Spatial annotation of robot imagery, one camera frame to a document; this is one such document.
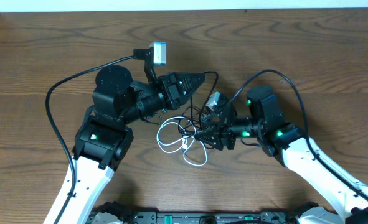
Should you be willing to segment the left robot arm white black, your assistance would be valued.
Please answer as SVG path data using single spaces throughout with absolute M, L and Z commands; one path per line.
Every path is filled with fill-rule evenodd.
M 171 72 L 146 84 L 133 80 L 123 66 L 102 68 L 95 78 L 93 105 L 67 154 L 64 183 L 45 223 L 85 223 L 133 142 L 128 125 L 161 110 L 178 109 L 204 81 L 203 73 Z

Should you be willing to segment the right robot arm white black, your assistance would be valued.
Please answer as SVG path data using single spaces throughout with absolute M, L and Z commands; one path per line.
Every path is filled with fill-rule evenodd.
M 227 97 L 209 96 L 203 130 L 195 138 L 215 149 L 232 150 L 238 138 L 255 138 L 263 152 L 307 181 L 335 210 L 308 203 L 288 223 L 368 223 L 368 185 L 328 157 L 298 125 L 287 121 L 273 88 L 260 85 L 247 92 L 249 116 L 238 116 Z

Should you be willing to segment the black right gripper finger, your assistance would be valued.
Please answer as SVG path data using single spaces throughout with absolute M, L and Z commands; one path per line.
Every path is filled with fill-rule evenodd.
M 194 135 L 194 138 L 204 144 L 212 146 L 215 149 L 224 148 L 219 132 L 214 131 L 213 129 L 199 131 Z
M 201 118 L 201 128 L 209 129 L 218 126 L 220 124 L 220 117 L 220 113 L 211 113 L 203 116 Z

